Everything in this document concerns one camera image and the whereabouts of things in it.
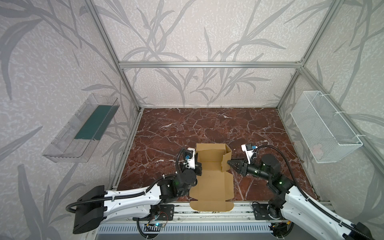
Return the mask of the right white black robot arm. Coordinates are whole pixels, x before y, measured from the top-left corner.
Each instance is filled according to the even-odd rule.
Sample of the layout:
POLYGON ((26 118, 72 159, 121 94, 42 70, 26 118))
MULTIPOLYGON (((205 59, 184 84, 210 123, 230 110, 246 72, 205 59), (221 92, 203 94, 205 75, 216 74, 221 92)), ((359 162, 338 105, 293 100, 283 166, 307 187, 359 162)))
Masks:
POLYGON ((271 154, 262 156, 258 165, 247 160, 229 160, 229 166, 242 176, 252 176, 267 181, 274 193, 265 208, 254 207, 256 213, 272 219, 286 219, 318 240, 371 240, 371 231, 362 223, 339 217, 307 195, 298 184, 281 173, 281 164, 271 154))

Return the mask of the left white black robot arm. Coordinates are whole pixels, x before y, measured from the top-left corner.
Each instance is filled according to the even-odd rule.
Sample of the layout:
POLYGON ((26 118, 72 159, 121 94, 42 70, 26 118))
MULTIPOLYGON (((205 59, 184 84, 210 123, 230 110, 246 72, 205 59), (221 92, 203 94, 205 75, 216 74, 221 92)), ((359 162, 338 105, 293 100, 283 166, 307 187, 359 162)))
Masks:
POLYGON ((201 175, 202 168, 197 167, 161 177, 150 186, 139 189, 106 191, 104 185, 96 186, 66 206, 66 211, 75 214, 73 234, 89 232, 101 223, 118 218, 153 217, 160 211, 158 205, 186 196, 201 175))

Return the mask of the brown cardboard box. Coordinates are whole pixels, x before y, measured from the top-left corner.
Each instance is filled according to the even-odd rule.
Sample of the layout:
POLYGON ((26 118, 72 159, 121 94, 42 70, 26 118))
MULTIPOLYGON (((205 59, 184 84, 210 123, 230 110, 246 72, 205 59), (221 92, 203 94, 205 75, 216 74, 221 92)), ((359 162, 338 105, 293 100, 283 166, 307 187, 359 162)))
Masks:
POLYGON ((193 210, 199 212, 229 212, 234 208, 234 176, 228 161, 232 150, 227 144, 196 144, 202 175, 189 193, 193 210))

